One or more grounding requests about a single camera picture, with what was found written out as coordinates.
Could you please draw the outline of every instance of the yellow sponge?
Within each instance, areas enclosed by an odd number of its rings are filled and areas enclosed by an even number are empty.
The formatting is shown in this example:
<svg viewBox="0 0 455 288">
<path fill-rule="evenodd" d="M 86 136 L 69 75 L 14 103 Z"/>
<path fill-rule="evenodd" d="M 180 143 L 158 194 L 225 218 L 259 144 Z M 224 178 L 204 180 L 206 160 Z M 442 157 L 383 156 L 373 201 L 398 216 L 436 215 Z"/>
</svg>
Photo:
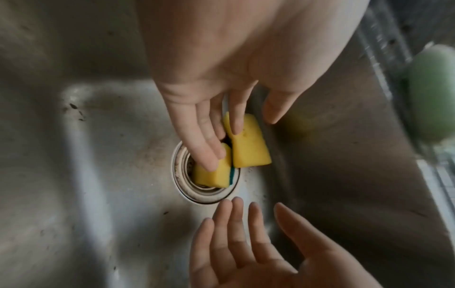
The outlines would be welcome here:
<svg viewBox="0 0 455 288">
<path fill-rule="evenodd" d="M 245 114 L 243 130 L 238 135 L 232 134 L 229 125 L 229 113 L 226 113 L 223 122 L 226 132 L 232 140 L 235 168 L 261 166 L 272 162 L 259 124 L 253 115 Z"/>
<path fill-rule="evenodd" d="M 191 176 L 195 184 L 217 188 L 229 187 L 232 153 L 231 148 L 226 143 L 222 143 L 222 145 L 226 149 L 226 157 L 218 162 L 218 168 L 215 171 L 208 172 L 196 163 Z"/>
</svg>

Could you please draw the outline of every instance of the metal sink basin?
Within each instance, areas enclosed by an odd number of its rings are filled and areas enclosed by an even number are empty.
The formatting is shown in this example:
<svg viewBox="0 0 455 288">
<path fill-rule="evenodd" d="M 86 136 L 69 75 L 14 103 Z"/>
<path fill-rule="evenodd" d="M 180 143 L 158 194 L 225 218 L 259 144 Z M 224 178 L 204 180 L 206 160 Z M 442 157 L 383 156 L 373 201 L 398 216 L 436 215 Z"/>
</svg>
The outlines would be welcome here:
<svg viewBox="0 0 455 288">
<path fill-rule="evenodd" d="M 147 73 L 129 1 L 0 3 L 0 287 L 188 287 L 191 238 L 216 204 L 172 174 L 179 139 Z M 260 116 L 266 90 L 248 110 Z M 385 287 L 453 287 L 441 207 L 354 36 L 276 125 L 273 163 L 228 198 L 282 201 Z"/>
</svg>

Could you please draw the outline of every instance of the finger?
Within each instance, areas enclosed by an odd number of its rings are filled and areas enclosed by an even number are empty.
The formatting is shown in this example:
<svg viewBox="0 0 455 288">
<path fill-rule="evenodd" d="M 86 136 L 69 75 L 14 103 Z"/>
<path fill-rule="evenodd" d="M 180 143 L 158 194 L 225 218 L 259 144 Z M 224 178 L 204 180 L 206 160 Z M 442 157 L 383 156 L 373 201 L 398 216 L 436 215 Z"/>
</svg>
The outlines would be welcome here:
<svg viewBox="0 0 455 288">
<path fill-rule="evenodd" d="M 253 86 L 245 90 L 233 89 L 229 92 L 229 125 L 234 135 L 243 130 L 246 101 L 248 101 L 252 90 Z"/>
<path fill-rule="evenodd" d="M 214 230 L 212 219 L 205 219 L 194 235 L 190 251 L 190 283 L 195 288 L 212 288 L 218 279 L 210 265 L 210 241 Z"/>
<path fill-rule="evenodd" d="M 264 120 L 270 124 L 278 122 L 299 96 L 300 93 L 270 91 L 262 108 Z"/>
<path fill-rule="evenodd" d="M 196 104 L 196 114 L 198 116 L 198 124 L 205 141 L 212 148 L 218 159 L 226 157 L 226 150 L 221 145 L 218 137 L 213 130 L 212 122 L 210 121 L 210 101 L 205 100 Z"/>
<path fill-rule="evenodd" d="M 193 159 L 207 171 L 215 171 L 218 158 L 205 141 L 196 116 L 196 106 L 165 101 L 172 125 Z"/>
<path fill-rule="evenodd" d="M 229 250 L 236 261 L 237 267 L 242 268 L 249 263 L 255 262 L 255 257 L 250 245 L 246 242 L 245 229 L 243 227 L 243 200 L 235 197 L 232 200 L 232 212 L 227 224 L 227 237 Z"/>
<path fill-rule="evenodd" d="M 281 254 L 272 245 L 264 227 L 264 218 L 261 208 L 255 202 L 248 209 L 248 227 L 250 229 L 251 248 L 259 263 L 271 260 L 283 260 Z"/>
<path fill-rule="evenodd" d="M 212 122 L 215 135 L 220 140 L 226 137 L 226 131 L 224 131 L 223 126 L 223 98 L 224 93 L 220 93 L 210 99 L 210 121 Z"/>
<path fill-rule="evenodd" d="M 326 250 L 342 249 L 308 220 L 282 203 L 275 205 L 274 212 L 279 227 L 296 244 L 304 257 L 308 258 Z"/>
<path fill-rule="evenodd" d="M 210 243 L 210 259 L 212 267 L 220 282 L 236 270 L 236 262 L 228 247 L 228 221 L 231 215 L 232 202 L 223 200 L 213 214 L 215 230 Z"/>
</svg>

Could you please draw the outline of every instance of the drain strainer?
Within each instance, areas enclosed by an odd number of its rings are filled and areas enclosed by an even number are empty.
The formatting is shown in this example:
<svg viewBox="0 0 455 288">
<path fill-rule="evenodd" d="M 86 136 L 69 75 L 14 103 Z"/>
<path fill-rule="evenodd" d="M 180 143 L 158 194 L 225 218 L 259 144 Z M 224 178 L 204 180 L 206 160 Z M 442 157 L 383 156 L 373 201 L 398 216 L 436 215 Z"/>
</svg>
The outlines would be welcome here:
<svg viewBox="0 0 455 288">
<path fill-rule="evenodd" d="M 179 191 L 193 202 L 199 204 L 217 203 L 229 196 L 238 183 L 240 169 L 236 168 L 232 185 L 228 188 L 205 187 L 194 184 L 191 179 L 193 166 L 193 158 L 191 158 L 187 148 L 180 142 L 175 148 L 172 156 L 172 176 Z"/>
</svg>

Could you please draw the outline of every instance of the person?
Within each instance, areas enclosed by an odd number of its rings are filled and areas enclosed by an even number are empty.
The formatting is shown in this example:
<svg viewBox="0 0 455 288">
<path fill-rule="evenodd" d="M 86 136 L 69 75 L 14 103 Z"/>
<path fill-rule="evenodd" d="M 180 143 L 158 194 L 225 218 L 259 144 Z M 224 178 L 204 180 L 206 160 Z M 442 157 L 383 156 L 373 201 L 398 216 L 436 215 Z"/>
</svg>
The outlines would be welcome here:
<svg viewBox="0 0 455 288">
<path fill-rule="evenodd" d="M 196 162 L 214 171 L 226 152 L 221 103 L 243 128 L 256 83 L 276 123 L 341 53 L 368 0 L 136 0 L 152 77 Z"/>
<path fill-rule="evenodd" d="M 280 229 L 305 257 L 297 271 L 277 251 L 257 203 L 248 208 L 251 246 L 243 227 L 243 200 L 222 200 L 194 235 L 190 252 L 192 288 L 381 288 L 346 250 L 305 218 L 278 203 Z"/>
<path fill-rule="evenodd" d="M 222 100 L 230 127 L 243 129 L 257 83 L 270 92 L 265 122 L 276 123 L 332 65 L 348 43 L 368 0 L 136 0 L 150 71 L 172 124 L 196 162 L 214 171 L 221 145 Z M 271 244 L 259 206 L 223 200 L 194 236 L 193 288 L 378 288 L 346 250 L 283 204 L 275 218 L 305 261 L 296 271 Z"/>
</svg>

